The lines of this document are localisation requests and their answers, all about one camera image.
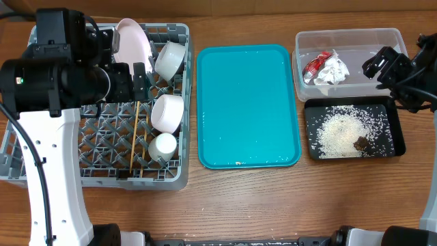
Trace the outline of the large white plate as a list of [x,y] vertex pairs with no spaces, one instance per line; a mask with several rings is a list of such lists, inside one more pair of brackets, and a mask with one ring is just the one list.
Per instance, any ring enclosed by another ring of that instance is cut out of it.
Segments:
[[134,63],[142,62],[146,72],[152,72],[153,68],[149,61],[152,50],[149,40],[140,24],[130,18],[122,19],[116,26],[120,35],[119,51],[114,54],[117,63],[126,63],[130,74],[134,75]]

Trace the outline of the grey bowl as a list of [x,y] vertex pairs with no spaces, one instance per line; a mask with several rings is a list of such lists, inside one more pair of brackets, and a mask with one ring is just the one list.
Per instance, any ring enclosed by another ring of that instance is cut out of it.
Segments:
[[185,52],[186,48],[184,45],[167,42],[156,59],[156,73],[165,81],[170,81],[184,61]]

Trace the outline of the white napkin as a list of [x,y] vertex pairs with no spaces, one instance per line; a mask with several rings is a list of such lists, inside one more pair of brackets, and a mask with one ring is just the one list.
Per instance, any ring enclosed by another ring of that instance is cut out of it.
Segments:
[[324,67],[313,80],[315,85],[338,85],[350,75],[346,64],[339,59],[335,50],[330,58],[324,62]]

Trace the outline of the white paper cup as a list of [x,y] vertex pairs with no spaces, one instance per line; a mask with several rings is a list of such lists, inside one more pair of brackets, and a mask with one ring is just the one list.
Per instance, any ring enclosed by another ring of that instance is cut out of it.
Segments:
[[160,157],[164,161],[170,161],[177,145],[177,140],[172,134],[161,133],[150,142],[148,153],[154,161],[157,161]]

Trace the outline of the red snack wrapper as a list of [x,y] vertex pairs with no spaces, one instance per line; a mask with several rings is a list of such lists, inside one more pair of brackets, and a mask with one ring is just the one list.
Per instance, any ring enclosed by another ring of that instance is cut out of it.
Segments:
[[312,59],[302,71],[303,81],[309,84],[312,78],[318,73],[320,67],[332,56],[332,53],[323,51],[316,58]]

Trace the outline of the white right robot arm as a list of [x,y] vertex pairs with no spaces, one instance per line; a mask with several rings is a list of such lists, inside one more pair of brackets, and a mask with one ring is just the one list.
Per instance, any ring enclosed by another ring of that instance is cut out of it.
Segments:
[[[419,50],[412,58],[385,46],[362,65],[363,74],[376,78],[378,89],[390,90],[391,99],[400,109],[417,113],[428,109],[436,126],[436,34],[421,34],[416,45]],[[371,231],[341,226],[324,245],[424,245],[436,244],[436,164],[427,204],[418,228],[392,225],[385,231]]]

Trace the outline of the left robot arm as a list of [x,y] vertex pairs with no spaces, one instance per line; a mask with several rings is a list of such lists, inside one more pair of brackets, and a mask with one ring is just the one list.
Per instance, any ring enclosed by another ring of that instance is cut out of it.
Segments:
[[31,245],[147,245],[142,232],[93,225],[78,155],[80,108],[147,96],[145,66],[78,66],[64,58],[11,59],[1,67],[1,109],[22,150],[31,206]]

